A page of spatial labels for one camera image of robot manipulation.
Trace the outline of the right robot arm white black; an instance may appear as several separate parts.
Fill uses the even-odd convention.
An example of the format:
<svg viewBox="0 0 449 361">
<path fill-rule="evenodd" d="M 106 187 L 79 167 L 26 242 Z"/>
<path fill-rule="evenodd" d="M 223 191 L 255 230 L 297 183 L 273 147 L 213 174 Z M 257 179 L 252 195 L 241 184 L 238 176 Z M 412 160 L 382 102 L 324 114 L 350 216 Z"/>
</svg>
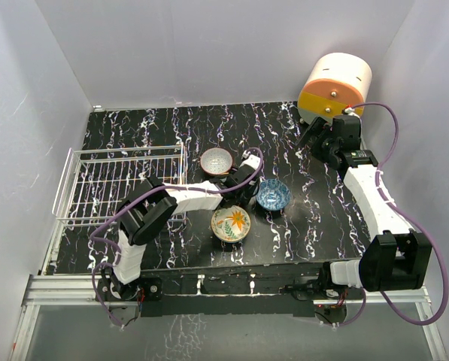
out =
<svg viewBox="0 0 449 361">
<path fill-rule="evenodd" d="M 393 209 L 385 187 L 376 184 L 378 161 L 361 147 L 361 123 L 342 114 L 331 122 L 315 117 L 301 140 L 311 155 L 338 172 L 352 193 L 369 230 L 371 243 L 360 259 L 325 262 L 320 292 L 334 299 L 345 287 L 369 292 L 416 290 L 423 286 L 432 245 Z"/>
</svg>

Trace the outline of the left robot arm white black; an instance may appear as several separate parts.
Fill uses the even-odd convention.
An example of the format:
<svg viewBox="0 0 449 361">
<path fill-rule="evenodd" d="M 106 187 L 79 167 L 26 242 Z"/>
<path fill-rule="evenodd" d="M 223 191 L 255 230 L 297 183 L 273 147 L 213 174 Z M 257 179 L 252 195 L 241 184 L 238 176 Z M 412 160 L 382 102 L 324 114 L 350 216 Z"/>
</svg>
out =
<svg viewBox="0 0 449 361">
<path fill-rule="evenodd" d="M 147 244 L 153 241 L 176 214 L 215 211 L 228 202 L 251 196 L 258 184 L 260 165 L 243 162 L 231 175 L 198 184 L 164 184 L 156 177 L 141 185 L 142 194 L 121 202 L 116 214 L 100 225 L 90 238 L 115 247 L 112 263 L 96 269 L 111 273 L 105 278 L 108 291 L 122 300 L 138 293 L 141 261 Z"/>
</svg>

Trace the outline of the grey bowl red rim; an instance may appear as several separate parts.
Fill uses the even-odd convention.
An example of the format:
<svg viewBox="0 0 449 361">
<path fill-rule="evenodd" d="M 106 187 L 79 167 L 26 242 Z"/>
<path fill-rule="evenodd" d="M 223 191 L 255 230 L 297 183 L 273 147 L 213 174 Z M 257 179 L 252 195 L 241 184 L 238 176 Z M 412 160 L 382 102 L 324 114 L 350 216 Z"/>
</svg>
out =
<svg viewBox="0 0 449 361">
<path fill-rule="evenodd" d="M 228 150 L 220 147 L 206 150 L 200 158 L 202 170 L 210 175 L 225 174 L 231 169 L 232 164 L 232 155 Z"/>
</svg>

